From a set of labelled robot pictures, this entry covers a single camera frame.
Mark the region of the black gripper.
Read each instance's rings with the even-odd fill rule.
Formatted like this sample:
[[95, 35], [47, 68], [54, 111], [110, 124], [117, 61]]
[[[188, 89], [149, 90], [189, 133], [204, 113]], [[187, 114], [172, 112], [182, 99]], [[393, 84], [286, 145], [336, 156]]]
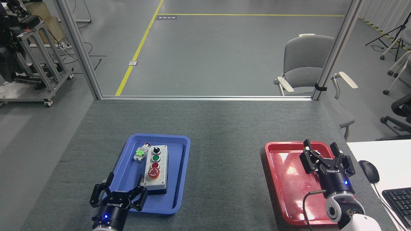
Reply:
[[[140, 175], [137, 186], [126, 192], [111, 192], [109, 189], [114, 173], [110, 172], [107, 180], [94, 186], [91, 194], [90, 205], [99, 207], [97, 215], [92, 217], [93, 229], [123, 229], [128, 216], [129, 209], [142, 211], [148, 196], [148, 190], [141, 185], [144, 179]], [[100, 202], [102, 192], [106, 197]]]
[[309, 139], [304, 140], [303, 144], [304, 149], [300, 154], [300, 161], [307, 174], [318, 169], [320, 187], [326, 191], [323, 193], [324, 196], [332, 196], [343, 192], [354, 193], [349, 177], [356, 173], [355, 168], [351, 157], [345, 155], [338, 148], [337, 143], [331, 143], [331, 151], [335, 158], [330, 168], [326, 168], [325, 160], [319, 152], [313, 150]]

